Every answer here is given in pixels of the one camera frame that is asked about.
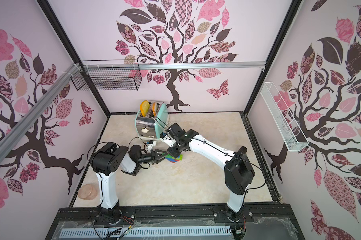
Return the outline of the lime green lego brick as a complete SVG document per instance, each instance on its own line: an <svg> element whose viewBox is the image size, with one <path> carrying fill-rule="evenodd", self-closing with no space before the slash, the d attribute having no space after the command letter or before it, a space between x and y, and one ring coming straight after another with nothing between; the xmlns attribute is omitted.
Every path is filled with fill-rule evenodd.
<svg viewBox="0 0 361 240"><path fill-rule="evenodd" d="M183 155L179 155L178 158L176 158L175 160L179 162L182 160L182 158L183 158Z"/></svg>

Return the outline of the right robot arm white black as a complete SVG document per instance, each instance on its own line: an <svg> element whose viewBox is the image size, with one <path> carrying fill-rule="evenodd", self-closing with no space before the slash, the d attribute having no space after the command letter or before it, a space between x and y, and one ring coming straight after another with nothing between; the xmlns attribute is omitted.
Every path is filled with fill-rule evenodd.
<svg viewBox="0 0 361 240"><path fill-rule="evenodd" d="M173 158L178 158L182 152L191 151L218 165L224 171L224 182L230 191L226 203L227 218L232 222L242 218L244 199L255 177L246 147L240 147L236 152L229 151L208 141L195 130L183 130L178 124L162 132L160 140L168 145L167 152Z"/></svg>

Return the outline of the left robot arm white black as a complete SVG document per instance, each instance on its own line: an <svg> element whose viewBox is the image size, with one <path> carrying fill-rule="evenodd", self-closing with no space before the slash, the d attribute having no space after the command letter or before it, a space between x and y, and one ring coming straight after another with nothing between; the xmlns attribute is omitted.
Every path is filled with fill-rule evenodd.
<svg viewBox="0 0 361 240"><path fill-rule="evenodd" d="M136 176L144 164L154 165L165 159L166 151L146 151L139 145L120 146L107 142L89 158L89 164L97 175L100 200L97 210L106 221L115 224L122 218L116 193L116 172Z"/></svg>

